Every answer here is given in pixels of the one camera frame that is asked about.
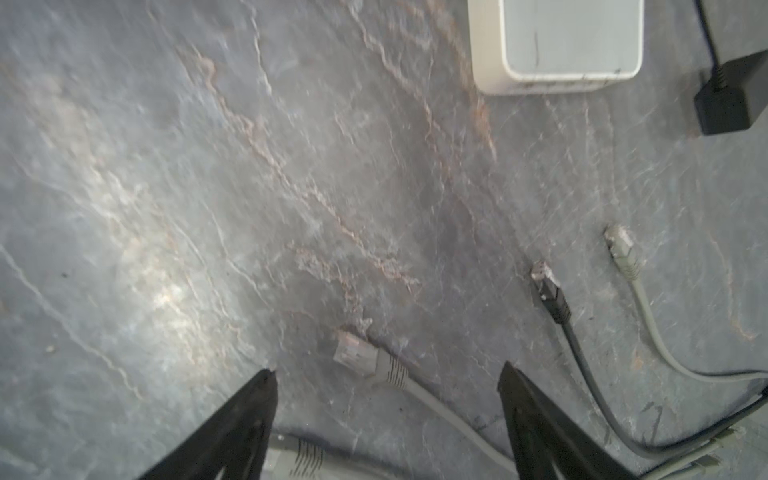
gray marble tabletop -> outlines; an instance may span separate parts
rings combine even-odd
[[[768,48],[768,3],[709,3],[724,58]],[[640,472],[536,298],[541,258],[635,438],[735,409],[762,385],[667,367],[602,232],[631,228],[681,362],[768,367],[768,115],[701,137],[692,4],[648,0],[644,32],[631,81],[493,98],[462,0],[2,2],[0,478],[134,478],[263,367],[278,432],[398,478],[510,477],[335,364],[338,329],[507,453],[509,360]],[[722,477],[764,471],[768,418],[748,428]]]

white box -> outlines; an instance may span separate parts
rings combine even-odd
[[[491,95],[591,91],[636,75],[644,0],[468,0],[472,73]]]

black power adapter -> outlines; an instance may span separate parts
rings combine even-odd
[[[694,97],[701,133],[751,127],[768,105],[768,50],[727,61]]]

black cable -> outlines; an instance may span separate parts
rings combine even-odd
[[[562,323],[561,326],[563,327],[565,339],[568,341],[568,345],[571,347],[571,352],[576,359],[576,364],[578,365],[579,370],[581,370],[581,375],[584,377],[584,381],[587,383],[587,388],[589,388],[589,392],[594,397],[594,401],[598,404],[600,411],[603,412],[603,416],[607,420],[608,425],[611,426],[611,429],[613,429],[613,431],[616,433],[616,436],[633,453],[641,457],[663,460],[674,457],[676,455],[684,454],[711,439],[718,433],[721,433],[723,430],[727,429],[734,423],[739,422],[741,419],[744,419],[768,403],[768,395],[766,395],[766,391],[763,391],[762,396],[755,402],[750,403],[748,406],[742,408],[738,412],[725,417],[719,422],[716,422],[704,430],[686,437],[685,439],[667,443],[665,445],[647,445],[640,443],[630,437],[629,434],[627,434],[621,428],[621,425],[619,425],[619,422],[616,420],[614,413],[611,411],[611,407],[608,406],[608,403],[605,401],[605,398],[603,397],[603,394],[600,392],[600,388],[598,387],[598,383],[595,382],[594,377],[592,376],[592,371],[587,364],[584,353],[581,351],[581,346],[576,339],[576,335],[574,334],[573,328],[571,327],[571,323],[565,322]]]
[[[686,437],[685,439],[667,443],[665,445],[646,445],[638,442],[621,428],[618,420],[616,420],[616,416],[611,411],[611,407],[608,406],[608,402],[605,401],[605,397],[603,397],[600,387],[598,387],[598,383],[594,380],[589,364],[587,364],[584,353],[581,351],[581,346],[571,327],[571,308],[568,306],[568,302],[565,300],[565,295],[560,289],[560,284],[554,278],[551,269],[546,263],[538,262],[534,265],[533,270],[531,271],[531,278],[536,285],[541,301],[544,303],[544,306],[552,319],[563,328],[565,339],[571,347],[571,353],[573,353],[573,356],[576,359],[576,364],[581,371],[581,375],[587,383],[587,388],[592,394],[594,401],[598,404],[600,411],[603,412],[603,416],[608,422],[608,425],[611,426],[611,429],[616,433],[616,436],[636,455],[644,458],[652,458],[654,460],[666,460],[670,457],[682,455],[695,449],[707,440],[710,440],[718,433],[721,433],[723,430],[751,415],[760,407],[768,403],[768,387],[766,387],[761,392],[761,397],[758,400],[755,400],[741,410],[721,419],[719,422],[712,424],[698,433]]]
[[[714,80],[715,90],[721,90],[727,86],[725,79],[725,72],[720,64],[720,56],[717,54],[717,48],[715,42],[712,39],[712,31],[710,30],[710,24],[707,21],[707,13],[704,11],[703,0],[694,0],[696,5],[696,12],[699,15],[699,25],[701,26],[701,32],[704,34],[704,41],[707,43],[707,49],[710,51],[710,57],[712,58],[712,78]]]

white plastic device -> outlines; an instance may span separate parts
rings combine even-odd
[[[468,0],[472,73],[491,95],[592,91],[636,75],[644,0]]]

